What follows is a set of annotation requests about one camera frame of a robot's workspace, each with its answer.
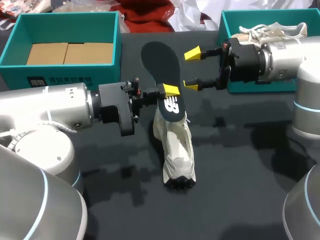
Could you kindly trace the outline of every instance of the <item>black table surface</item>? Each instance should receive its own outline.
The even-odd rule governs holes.
[[[8,36],[0,35],[2,50]],[[217,77],[217,58],[184,61],[186,51],[216,40],[214,31],[123,34],[121,79],[154,85],[140,58],[151,41],[175,51],[181,80]],[[151,128],[155,106],[141,110],[133,136],[120,137],[116,123],[70,136],[86,187],[88,239],[286,240],[285,197],[310,158],[320,156],[316,143],[291,129],[294,94],[183,94],[197,178],[189,191],[163,185],[162,147]]]

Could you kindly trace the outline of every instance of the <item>shoelace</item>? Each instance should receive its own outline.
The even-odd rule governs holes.
[[[267,33],[264,32],[264,28],[267,25],[264,24],[259,24],[257,26],[254,26],[253,28],[244,28],[243,26],[239,26],[239,32],[242,34],[248,34],[249,35],[249,39],[247,42],[241,42],[241,44],[254,44],[256,45],[258,48],[260,48],[260,44],[256,43],[256,42],[251,42],[252,39],[259,39],[261,36],[266,35]]]

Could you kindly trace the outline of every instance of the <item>beige shoe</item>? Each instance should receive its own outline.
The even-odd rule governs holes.
[[[263,43],[306,38],[307,24],[302,22],[297,26],[283,26],[275,22],[268,26],[260,24],[250,29],[240,26],[239,31],[240,33],[234,34],[231,37],[237,38],[242,45],[254,44],[259,49]]]

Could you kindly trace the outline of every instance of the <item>insole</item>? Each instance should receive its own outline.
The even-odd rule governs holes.
[[[156,84],[180,86],[180,63],[175,52],[160,41],[145,44],[141,50],[143,66],[153,77]],[[168,122],[178,122],[185,116],[185,103],[182,95],[158,99],[159,110]]]

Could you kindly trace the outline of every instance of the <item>sneaker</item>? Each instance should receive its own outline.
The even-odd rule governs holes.
[[[258,49],[263,43],[281,42],[288,39],[304,39],[307,37],[307,24],[304,22],[297,26],[283,26],[278,22],[271,25],[257,25],[247,29],[239,27],[240,33],[232,35],[242,45],[254,44]]]
[[[191,188],[196,183],[196,174],[187,114],[181,121],[169,122],[157,108],[153,134],[162,142],[164,150],[163,183],[170,188]]]

